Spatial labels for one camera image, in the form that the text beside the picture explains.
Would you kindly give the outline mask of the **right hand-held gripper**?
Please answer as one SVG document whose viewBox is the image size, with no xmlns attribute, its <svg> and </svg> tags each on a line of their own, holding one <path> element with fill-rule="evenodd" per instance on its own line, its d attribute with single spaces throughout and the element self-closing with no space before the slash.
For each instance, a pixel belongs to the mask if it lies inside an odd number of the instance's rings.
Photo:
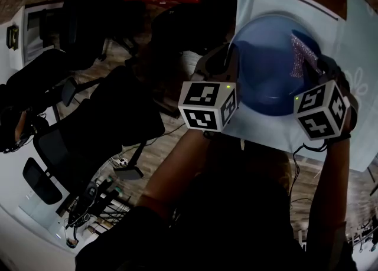
<svg viewBox="0 0 378 271">
<path fill-rule="evenodd" d="M 310 36 L 292 30 L 291 41 L 294 51 L 321 71 L 318 82 L 323 83 L 296 96 L 296 121 L 311 141 L 349 133 L 350 88 L 345 74 L 333 58 L 321 54 L 319 45 Z"/>
</svg>

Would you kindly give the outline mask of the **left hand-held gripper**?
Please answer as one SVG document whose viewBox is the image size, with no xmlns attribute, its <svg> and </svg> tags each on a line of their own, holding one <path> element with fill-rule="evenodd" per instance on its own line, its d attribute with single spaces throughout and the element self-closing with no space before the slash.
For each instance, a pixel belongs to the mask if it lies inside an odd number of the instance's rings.
<svg viewBox="0 0 378 271">
<path fill-rule="evenodd" d="M 226 57 L 229 50 L 229 69 Z M 239 49 L 231 43 L 202 56 L 181 88 L 178 108 L 189 129 L 221 132 L 238 108 Z"/>
</svg>

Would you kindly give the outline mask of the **large light blue plate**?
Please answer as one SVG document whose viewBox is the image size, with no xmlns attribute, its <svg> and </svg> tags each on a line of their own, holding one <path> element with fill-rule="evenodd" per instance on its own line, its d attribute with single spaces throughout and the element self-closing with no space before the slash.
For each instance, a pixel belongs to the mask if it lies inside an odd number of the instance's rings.
<svg viewBox="0 0 378 271">
<path fill-rule="evenodd" d="M 248 22 L 232 39 L 239 49 L 241 101 L 263 115 L 290 115 L 294 97 L 309 88 L 305 78 L 290 76 L 294 65 L 292 30 L 313 38 L 298 21 L 269 14 Z"/>
</svg>

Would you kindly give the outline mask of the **person's right forearm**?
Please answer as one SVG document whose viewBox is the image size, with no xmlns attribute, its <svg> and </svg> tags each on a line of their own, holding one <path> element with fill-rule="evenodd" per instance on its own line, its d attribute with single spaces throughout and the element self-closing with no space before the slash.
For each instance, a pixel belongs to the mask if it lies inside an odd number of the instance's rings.
<svg viewBox="0 0 378 271">
<path fill-rule="evenodd" d="M 329 250 L 345 239 L 349 172 L 350 140 L 328 145 L 309 214 L 308 253 Z"/>
</svg>

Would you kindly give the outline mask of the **person's left forearm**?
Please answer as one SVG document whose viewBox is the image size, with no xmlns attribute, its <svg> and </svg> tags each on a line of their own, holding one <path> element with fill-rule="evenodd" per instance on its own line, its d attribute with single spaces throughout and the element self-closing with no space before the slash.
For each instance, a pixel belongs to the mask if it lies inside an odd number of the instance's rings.
<svg viewBox="0 0 378 271">
<path fill-rule="evenodd" d="M 152 174 L 137 207 L 148 208 L 169 220 L 187 188 L 202 170 L 210 140 L 200 130 L 189 129 Z"/>
</svg>

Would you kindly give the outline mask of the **person's right hand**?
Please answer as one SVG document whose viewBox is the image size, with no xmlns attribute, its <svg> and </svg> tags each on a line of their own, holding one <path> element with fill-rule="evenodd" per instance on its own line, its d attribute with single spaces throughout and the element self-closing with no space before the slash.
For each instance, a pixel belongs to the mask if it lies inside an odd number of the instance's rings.
<svg viewBox="0 0 378 271">
<path fill-rule="evenodd" d="M 343 132 L 351 132 L 355 129 L 357 124 L 359 104 L 354 95 L 351 94 L 349 82 L 343 71 L 340 71 L 340 75 L 337 77 L 337 85 L 343 97 L 348 99 L 349 102 Z"/>
</svg>

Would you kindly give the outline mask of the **pale green tablecloth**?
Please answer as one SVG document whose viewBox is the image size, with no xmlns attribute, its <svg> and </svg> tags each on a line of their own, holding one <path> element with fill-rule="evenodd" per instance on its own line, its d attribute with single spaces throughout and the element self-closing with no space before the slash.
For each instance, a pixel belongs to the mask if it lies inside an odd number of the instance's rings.
<svg viewBox="0 0 378 271">
<path fill-rule="evenodd" d="M 351 133 L 350 169 L 364 172 L 378 154 L 378 15 L 364 0 L 347 0 L 347 20 L 334 20 L 299 0 L 237 0 L 237 33 L 252 19 L 265 14 L 286 15 L 302 24 L 345 73 L 359 104 L 357 126 Z M 311 142 L 292 115 L 261 115 L 241 104 L 236 123 L 226 133 L 262 145 L 293 152 Z"/>
</svg>

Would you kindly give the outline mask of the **black backpack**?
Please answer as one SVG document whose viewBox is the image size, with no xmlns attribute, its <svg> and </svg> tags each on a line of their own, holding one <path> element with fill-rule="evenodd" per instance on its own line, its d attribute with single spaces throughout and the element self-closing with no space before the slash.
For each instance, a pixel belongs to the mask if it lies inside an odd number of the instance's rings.
<svg viewBox="0 0 378 271">
<path fill-rule="evenodd" d="M 192 51 L 205 55 L 221 46 L 233 23 L 233 12 L 212 4 L 180 4 L 151 24 L 151 45 L 165 53 Z"/>
</svg>

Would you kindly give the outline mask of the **person's olive shorts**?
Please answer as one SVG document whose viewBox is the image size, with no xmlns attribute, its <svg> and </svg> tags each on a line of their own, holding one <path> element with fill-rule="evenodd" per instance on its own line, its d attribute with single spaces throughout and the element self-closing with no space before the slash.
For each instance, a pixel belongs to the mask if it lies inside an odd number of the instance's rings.
<svg viewBox="0 0 378 271">
<path fill-rule="evenodd" d="M 218 135 L 211 140 L 204 169 L 255 174 L 277 183 L 287 193 L 292 183 L 286 152 L 227 135 Z"/>
</svg>

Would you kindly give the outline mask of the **person's black shirt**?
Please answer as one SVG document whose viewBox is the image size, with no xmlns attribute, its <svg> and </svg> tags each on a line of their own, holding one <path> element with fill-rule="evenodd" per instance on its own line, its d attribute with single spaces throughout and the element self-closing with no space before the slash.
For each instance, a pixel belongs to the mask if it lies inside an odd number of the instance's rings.
<svg viewBox="0 0 378 271">
<path fill-rule="evenodd" d="M 248 175 L 230 200 L 226 181 L 197 177 L 171 223 L 134 207 L 79 252 L 75 271 L 357 271 L 344 239 L 319 253 L 301 248 L 277 183 Z"/>
</svg>

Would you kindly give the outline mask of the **white desk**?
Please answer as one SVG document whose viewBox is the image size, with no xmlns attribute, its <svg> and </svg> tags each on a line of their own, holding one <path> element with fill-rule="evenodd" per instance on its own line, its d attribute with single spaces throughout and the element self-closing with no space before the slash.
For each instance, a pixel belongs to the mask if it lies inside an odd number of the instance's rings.
<svg viewBox="0 0 378 271">
<path fill-rule="evenodd" d="M 27 5 L 24 11 L 23 58 L 26 66 L 43 52 L 55 47 L 50 33 L 63 2 Z"/>
</svg>

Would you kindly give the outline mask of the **yellow and black box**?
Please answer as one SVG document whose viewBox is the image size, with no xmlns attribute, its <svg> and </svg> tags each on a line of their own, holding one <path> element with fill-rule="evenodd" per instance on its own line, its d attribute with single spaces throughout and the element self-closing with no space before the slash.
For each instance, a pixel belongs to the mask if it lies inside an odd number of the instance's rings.
<svg viewBox="0 0 378 271">
<path fill-rule="evenodd" d="M 10 50 L 18 49 L 19 27 L 17 25 L 8 26 L 6 29 L 6 46 Z"/>
</svg>

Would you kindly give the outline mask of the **black mesh office chair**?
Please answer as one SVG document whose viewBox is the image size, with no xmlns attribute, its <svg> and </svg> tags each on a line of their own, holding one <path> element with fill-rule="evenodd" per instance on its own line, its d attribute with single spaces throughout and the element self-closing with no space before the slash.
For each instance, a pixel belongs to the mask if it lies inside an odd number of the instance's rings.
<svg viewBox="0 0 378 271">
<path fill-rule="evenodd" d="M 47 205 L 59 202 L 63 195 L 34 158 L 28 158 L 22 175 L 32 190 Z"/>
</svg>

